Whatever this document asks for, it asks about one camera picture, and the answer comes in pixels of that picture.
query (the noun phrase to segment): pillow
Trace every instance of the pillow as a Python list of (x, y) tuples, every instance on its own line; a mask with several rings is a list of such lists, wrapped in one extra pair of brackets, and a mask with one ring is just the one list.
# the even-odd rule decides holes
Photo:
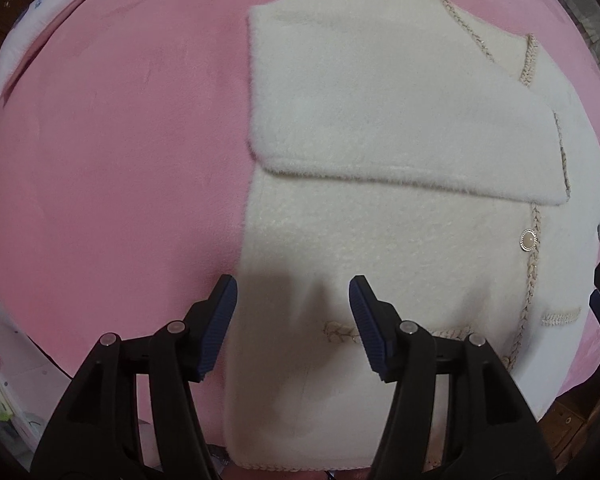
[(0, 97), (33, 55), (84, 0), (34, 0), (16, 21), (0, 48)]

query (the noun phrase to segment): ridged blue pad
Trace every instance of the ridged blue pad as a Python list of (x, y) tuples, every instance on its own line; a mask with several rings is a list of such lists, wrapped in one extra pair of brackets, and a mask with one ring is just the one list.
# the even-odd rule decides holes
[(371, 369), (384, 380), (388, 372), (387, 348), (371, 310), (371, 303), (377, 301), (364, 276), (356, 276), (349, 282), (349, 306), (365, 347), (366, 358)]
[[(224, 287), (224, 289), (219, 291), (218, 306), (216, 306), (200, 341), (200, 360), (196, 369), (200, 377), (204, 377), (206, 373), (214, 369), (224, 336), (234, 314), (235, 304), (238, 301), (238, 284), (233, 276), (228, 276), (225, 283), (218, 283), (216, 289), (218, 287)], [(214, 290), (211, 297), (215, 293), (218, 293), (218, 290)]]

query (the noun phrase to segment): white cardigan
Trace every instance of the white cardigan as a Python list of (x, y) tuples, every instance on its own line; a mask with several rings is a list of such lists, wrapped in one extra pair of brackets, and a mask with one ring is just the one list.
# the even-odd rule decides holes
[(279, 0), (252, 10), (251, 44), (232, 458), (370, 465), (394, 386), (359, 342), (356, 274), (403, 319), (487, 336), (542, 416), (578, 347), (600, 234), (600, 147), (555, 63), (449, 0)]

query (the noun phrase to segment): pink blanket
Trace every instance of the pink blanket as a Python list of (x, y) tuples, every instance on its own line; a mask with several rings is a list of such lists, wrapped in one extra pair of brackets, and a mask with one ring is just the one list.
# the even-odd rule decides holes
[[(102, 333), (152, 333), (234, 269), (253, 171), (246, 15), (270, 1), (87, 0), (0, 102), (0, 299), (69, 373)], [(600, 73), (556, 0), (453, 1), (533, 32), (600, 138)], [(589, 314), (563, 389), (599, 362)], [(221, 363), (194, 387), (216, 444), (222, 391)]]

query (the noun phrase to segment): gold button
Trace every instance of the gold button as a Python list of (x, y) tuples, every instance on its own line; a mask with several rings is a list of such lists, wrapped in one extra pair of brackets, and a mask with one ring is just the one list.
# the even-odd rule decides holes
[(522, 247), (523, 251), (533, 251), (538, 245), (538, 236), (536, 232), (532, 229), (526, 229), (523, 231), (522, 236), (520, 237), (520, 247)]

